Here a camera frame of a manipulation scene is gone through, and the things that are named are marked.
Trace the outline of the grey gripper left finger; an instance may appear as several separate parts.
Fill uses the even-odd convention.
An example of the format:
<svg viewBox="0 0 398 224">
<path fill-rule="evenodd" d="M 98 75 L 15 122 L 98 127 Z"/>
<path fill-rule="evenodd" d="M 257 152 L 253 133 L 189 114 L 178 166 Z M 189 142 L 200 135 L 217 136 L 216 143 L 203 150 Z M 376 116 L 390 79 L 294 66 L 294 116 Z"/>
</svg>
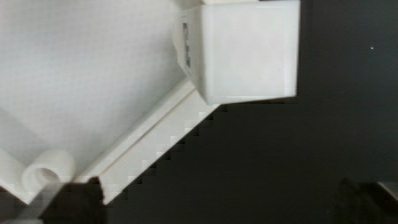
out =
<svg viewBox="0 0 398 224">
<path fill-rule="evenodd" d="M 50 184 L 11 224 L 109 224 L 102 181 Z"/>
</svg>

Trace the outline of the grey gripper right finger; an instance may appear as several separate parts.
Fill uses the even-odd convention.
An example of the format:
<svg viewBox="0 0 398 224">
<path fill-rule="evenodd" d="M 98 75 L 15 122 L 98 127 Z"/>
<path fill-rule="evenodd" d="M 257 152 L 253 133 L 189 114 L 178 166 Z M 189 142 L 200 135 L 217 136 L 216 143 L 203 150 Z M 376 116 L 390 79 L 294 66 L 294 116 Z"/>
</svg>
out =
<svg viewBox="0 0 398 224">
<path fill-rule="evenodd" d="M 398 224 L 398 182 L 342 180 L 335 224 Z"/>
</svg>

